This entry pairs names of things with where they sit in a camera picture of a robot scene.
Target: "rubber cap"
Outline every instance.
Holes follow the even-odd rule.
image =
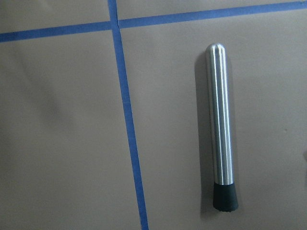
[[[213,207],[222,212],[231,212],[238,208],[235,183],[228,185],[214,183]]]

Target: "rounded metal end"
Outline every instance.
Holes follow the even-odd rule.
[[[225,52],[225,47],[221,43],[213,43],[209,45],[206,49],[206,52],[212,53],[216,51],[224,51]]]

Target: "blue tape line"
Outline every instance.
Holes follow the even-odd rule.
[[[142,230],[148,230],[147,213],[145,206],[145,198],[141,177],[141,169],[139,162],[138,149],[135,138],[135,130],[132,117],[132,109],[130,103],[130,94],[128,88],[128,80],[125,66],[124,50],[121,40],[121,34],[118,26],[117,5],[116,0],[108,0],[109,13],[111,19],[111,28],[113,33],[115,56],[118,68],[119,84],[121,90],[121,98],[124,107],[124,115],[126,121],[126,129],[128,135],[128,143],[130,149],[130,157],[132,163],[132,171],[134,177],[134,185],[136,190],[136,198],[139,207],[139,215]]]
[[[39,37],[51,37],[58,35],[71,35],[87,32],[110,30],[111,22],[87,23],[79,25],[67,25],[36,30],[25,30],[0,34],[0,42],[18,41]]]
[[[147,25],[158,25],[158,24],[187,22],[187,21],[195,21],[195,20],[203,20],[211,18],[231,17],[231,16],[256,14],[256,13],[299,10],[306,8],[307,8],[306,1],[296,1],[296,2],[268,4],[268,5],[227,8],[219,10],[176,13],[176,14],[168,14],[161,16],[143,17],[143,18],[132,18],[132,19],[119,20],[118,23],[119,27],[122,29],[122,28],[131,28],[131,27],[139,27]]]

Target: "cylindrical handle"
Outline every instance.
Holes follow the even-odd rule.
[[[213,146],[213,206],[225,212],[238,208],[232,165],[226,52],[222,44],[206,50]]]

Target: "tape strip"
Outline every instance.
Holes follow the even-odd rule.
[[[147,213],[146,213],[146,206],[144,199],[139,155],[138,155],[135,130],[133,124],[132,108],[130,103],[130,94],[128,88],[124,50],[121,40],[120,29],[118,26],[116,0],[108,0],[108,6],[109,6],[110,19],[111,19],[111,28],[113,33],[114,49],[115,49],[115,56],[118,68],[121,98],[124,107],[124,115],[126,121],[126,129],[128,135],[128,143],[130,149],[130,157],[132,163],[132,171],[133,171],[134,185],[136,190],[136,198],[139,208],[141,227],[142,230],[148,230]]]
[[[299,10],[306,8],[307,8],[306,1],[296,1],[296,2],[268,4],[268,5],[227,8],[219,10],[176,13],[176,14],[168,14],[161,16],[119,20],[119,27],[123,29],[123,28],[139,27],[139,26],[178,23],[178,22],[204,20],[211,18],[223,18],[223,17],[238,16],[238,15],[256,14],[256,13]]]
[[[86,23],[78,25],[67,25],[36,30],[25,30],[0,34],[0,42],[10,42],[39,37],[51,37],[58,35],[71,35],[87,32],[110,30],[111,22]]]

